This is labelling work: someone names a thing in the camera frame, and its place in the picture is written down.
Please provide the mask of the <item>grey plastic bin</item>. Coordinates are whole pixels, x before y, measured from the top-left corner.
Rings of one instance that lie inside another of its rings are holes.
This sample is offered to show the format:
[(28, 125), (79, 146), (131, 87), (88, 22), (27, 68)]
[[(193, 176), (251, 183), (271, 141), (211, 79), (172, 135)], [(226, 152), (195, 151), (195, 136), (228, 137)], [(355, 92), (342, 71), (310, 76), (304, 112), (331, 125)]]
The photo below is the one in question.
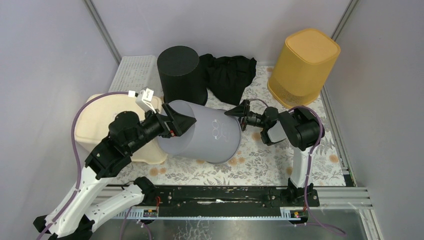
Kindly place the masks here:
[(175, 100), (169, 103), (176, 112), (196, 118), (196, 123), (182, 136), (158, 137), (159, 147), (167, 154), (222, 164), (238, 151), (242, 130), (237, 118), (195, 103)]

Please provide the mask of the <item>black round bucket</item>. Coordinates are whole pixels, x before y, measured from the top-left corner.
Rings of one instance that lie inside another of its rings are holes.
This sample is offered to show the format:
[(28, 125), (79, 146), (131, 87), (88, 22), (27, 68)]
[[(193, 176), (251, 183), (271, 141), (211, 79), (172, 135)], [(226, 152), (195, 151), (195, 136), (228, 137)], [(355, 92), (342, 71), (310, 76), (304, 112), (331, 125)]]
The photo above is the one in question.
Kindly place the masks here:
[(208, 92), (198, 53), (183, 45), (164, 50), (157, 58), (164, 102), (175, 100), (205, 105)]

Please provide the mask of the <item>white perforated plastic basket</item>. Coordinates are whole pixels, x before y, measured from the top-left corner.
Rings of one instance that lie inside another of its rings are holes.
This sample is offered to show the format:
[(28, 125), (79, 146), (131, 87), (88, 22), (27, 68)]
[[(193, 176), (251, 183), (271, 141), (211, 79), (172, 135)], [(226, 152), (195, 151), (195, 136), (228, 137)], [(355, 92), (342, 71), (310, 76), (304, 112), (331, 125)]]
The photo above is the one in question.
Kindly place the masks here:
[(156, 96), (162, 96), (163, 90), (154, 55), (124, 56), (118, 66), (109, 92), (136, 91), (149, 88)]

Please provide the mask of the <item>cream plastic basket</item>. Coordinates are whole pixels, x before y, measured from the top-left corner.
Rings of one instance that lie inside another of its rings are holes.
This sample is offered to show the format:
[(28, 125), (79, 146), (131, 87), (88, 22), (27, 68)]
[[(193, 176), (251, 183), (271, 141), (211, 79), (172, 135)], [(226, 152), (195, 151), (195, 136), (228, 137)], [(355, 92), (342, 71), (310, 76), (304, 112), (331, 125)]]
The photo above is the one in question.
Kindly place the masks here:
[[(107, 136), (109, 124), (119, 113), (125, 111), (137, 113), (141, 121), (145, 119), (145, 111), (139, 107), (136, 99), (129, 97), (128, 94), (113, 94), (95, 100), (79, 115), (74, 130), (75, 140), (91, 152)], [(168, 154), (159, 147), (155, 139), (136, 151), (131, 160), (157, 165), (164, 162), (167, 157)]]

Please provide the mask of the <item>yellow wastebasket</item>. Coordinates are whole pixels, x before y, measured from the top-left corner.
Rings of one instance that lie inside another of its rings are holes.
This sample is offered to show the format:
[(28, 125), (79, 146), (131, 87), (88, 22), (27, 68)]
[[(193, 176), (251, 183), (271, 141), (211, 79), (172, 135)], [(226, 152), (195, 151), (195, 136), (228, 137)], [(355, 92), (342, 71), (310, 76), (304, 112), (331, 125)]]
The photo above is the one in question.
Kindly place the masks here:
[(284, 107), (306, 106), (320, 95), (340, 46), (315, 28), (295, 32), (285, 39), (267, 82), (271, 95)]

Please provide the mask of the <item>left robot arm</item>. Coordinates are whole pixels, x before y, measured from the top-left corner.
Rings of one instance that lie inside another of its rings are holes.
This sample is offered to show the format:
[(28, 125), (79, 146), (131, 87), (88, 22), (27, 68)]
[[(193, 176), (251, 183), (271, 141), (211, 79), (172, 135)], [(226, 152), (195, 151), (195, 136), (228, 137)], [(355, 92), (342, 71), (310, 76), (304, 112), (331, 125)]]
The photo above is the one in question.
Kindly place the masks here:
[(108, 126), (108, 135), (91, 151), (74, 187), (50, 214), (38, 216), (33, 225), (52, 240), (88, 240), (102, 224), (132, 206), (156, 201), (156, 187), (146, 177), (136, 178), (122, 192), (94, 204), (98, 194), (126, 167), (133, 154), (157, 137), (180, 137), (196, 119), (178, 113), (169, 104), (165, 113), (153, 110), (140, 120), (137, 113), (123, 111)]

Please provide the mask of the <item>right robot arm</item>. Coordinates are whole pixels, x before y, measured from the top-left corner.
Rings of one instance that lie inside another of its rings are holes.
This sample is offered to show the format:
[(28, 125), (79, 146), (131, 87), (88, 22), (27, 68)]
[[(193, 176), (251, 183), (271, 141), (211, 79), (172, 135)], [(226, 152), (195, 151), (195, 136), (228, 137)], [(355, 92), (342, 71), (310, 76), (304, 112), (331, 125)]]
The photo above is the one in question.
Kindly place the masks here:
[(251, 101), (245, 99), (224, 114), (238, 118), (242, 131), (247, 126), (261, 128), (260, 137), (267, 146), (284, 141), (291, 144), (294, 148), (293, 169), (283, 196), (291, 205), (301, 205), (313, 190), (313, 184), (309, 182), (313, 153), (325, 136), (319, 115), (304, 105), (282, 112), (267, 105), (262, 114), (251, 111), (250, 107)]

